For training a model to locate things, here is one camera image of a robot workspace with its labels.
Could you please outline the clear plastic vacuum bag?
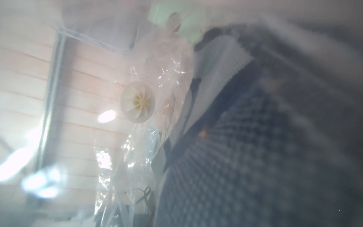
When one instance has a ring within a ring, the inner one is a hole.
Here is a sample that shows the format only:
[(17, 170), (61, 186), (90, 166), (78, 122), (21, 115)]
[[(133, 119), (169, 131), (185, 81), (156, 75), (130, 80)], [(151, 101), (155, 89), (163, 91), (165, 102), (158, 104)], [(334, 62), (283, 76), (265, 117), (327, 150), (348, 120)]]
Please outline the clear plastic vacuum bag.
[[(206, 8), (191, 43), (148, 21), (159, 1), (1, 1), (1, 226), (154, 227), (166, 162), (214, 27), (273, 36), (313, 72), (363, 86), (362, 1), (188, 1)], [(155, 110), (136, 124), (124, 88)]]

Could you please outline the grey navy plaid blanket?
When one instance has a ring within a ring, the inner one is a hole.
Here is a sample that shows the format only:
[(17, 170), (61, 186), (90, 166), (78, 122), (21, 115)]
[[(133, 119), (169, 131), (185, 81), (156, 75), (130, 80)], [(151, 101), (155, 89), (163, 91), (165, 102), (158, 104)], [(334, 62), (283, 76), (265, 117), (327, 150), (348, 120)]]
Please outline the grey navy plaid blanket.
[(363, 87), (273, 40), (229, 25), (195, 44), (153, 226), (362, 226)]

